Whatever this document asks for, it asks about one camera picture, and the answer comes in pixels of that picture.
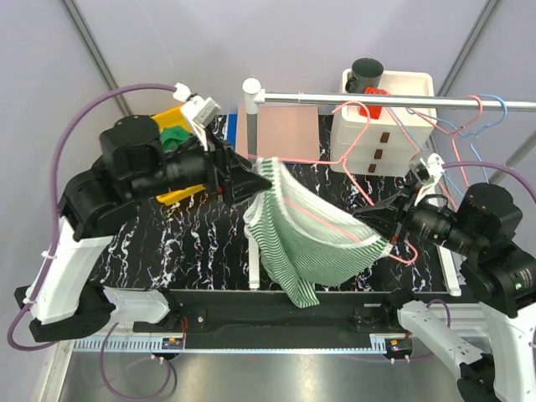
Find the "green white striped tank top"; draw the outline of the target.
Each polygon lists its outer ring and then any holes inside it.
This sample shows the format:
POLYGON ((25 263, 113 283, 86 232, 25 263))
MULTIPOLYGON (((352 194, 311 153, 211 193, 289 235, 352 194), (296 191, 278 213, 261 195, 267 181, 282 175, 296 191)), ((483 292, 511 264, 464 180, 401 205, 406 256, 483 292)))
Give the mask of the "green white striped tank top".
POLYGON ((283 162, 260 159, 256 170, 271 188, 245 211, 245 234, 296 307, 319 305, 317 286, 340 286, 389 255, 387 239, 301 185, 283 162))

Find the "light blue wire hanger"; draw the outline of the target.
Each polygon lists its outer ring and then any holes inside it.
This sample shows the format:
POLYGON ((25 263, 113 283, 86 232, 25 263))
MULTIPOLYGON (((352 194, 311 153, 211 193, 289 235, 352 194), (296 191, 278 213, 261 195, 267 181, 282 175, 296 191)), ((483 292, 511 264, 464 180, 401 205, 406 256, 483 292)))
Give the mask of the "light blue wire hanger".
MULTIPOLYGON (((457 139, 458 137, 461 137, 461 138, 470 138, 470 139, 471 139, 471 142, 470 142, 470 148, 471 148, 471 150, 472 150, 472 153, 473 153, 474 157, 475 157, 479 162, 481 162, 481 161, 482 161, 482 157, 481 157, 480 153, 479 153, 478 150, 477 150, 476 143, 477 143, 479 137, 481 136, 481 134, 482 134, 484 131, 488 130, 488 129, 491 128, 491 127, 498 126, 498 125, 500 125, 500 124, 503 122, 503 120, 508 116, 508 107, 506 106, 505 101, 504 101, 500 96, 497 96, 497 95, 489 95, 489 94, 479 94, 478 96, 480 96, 481 99, 483 99, 483 98, 489 98, 489 99, 493 99, 493 100, 495 100, 495 101, 498 101, 499 104, 500 104, 501 107, 502 107, 502 116, 501 116, 497 121, 495 121, 495 122, 491 122, 491 123, 487 123, 486 125, 482 126, 481 128, 479 128, 479 129, 476 130, 476 131, 473 131, 473 132, 463 132, 463 131, 462 131, 461 134, 459 134, 459 135, 456 136, 456 139, 457 139)), ((453 124, 451 124, 449 121, 444 120, 444 119, 442 119, 442 122, 440 123, 440 126, 441 126, 442 128, 444 128, 444 129, 447 129, 447 131, 450 131, 450 130, 451 130, 451 125, 453 125, 453 124)), ((412 146, 417 152, 422 152, 423 149, 424 149, 424 148, 423 148, 423 142, 418 141, 418 140, 415 138, 415 136, 414 136, 413 134, 411 134, 410 132, 409 132, 409 134, 410 134, 410 135, 411 135, 411 136, 412 136, 412 137, 413 137, 413 138, 420 144, 421 149, 417 150, 417 146, 416 146, 416 145, 412 145, 412 144, 410 143, 411 146, 412 146)))

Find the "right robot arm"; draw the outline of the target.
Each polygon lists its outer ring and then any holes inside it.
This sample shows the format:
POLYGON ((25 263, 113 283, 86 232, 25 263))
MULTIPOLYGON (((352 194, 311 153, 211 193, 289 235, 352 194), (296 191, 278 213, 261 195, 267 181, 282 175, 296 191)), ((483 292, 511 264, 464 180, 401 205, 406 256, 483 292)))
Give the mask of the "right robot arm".
POLYGON ((473 184, 458 210, 417 197, 418 186, 357 215, 395 244, 406 235, 463 257, 460 272, 487 323, 492 351, 466 343, 410 290, 393 291, 376 313, 391 332, 404 329, 451 371, 465 401, 535 399, 535 259, 513 242, 523 213, 496 184, 473 184))

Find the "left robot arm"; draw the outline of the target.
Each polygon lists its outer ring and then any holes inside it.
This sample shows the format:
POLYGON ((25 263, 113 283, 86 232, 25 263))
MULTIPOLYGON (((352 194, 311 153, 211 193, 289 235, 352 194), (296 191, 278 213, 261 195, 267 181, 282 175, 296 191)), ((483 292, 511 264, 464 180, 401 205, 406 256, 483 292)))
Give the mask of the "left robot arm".
POLYGON ((164 291, 123 291, 90 281, 103 249, 141 201, 196 185, 228 205, 264 192, 271 182, 226 141, 189 135, 166 150, 149 116, 118 121, 100 135, 101 156, 56 193, 57 222, 38 277, 14 295, 32 315, 36 349, 86 338, 109 323, 146 322, 164 332, 181 320, 178 301, 164 291))

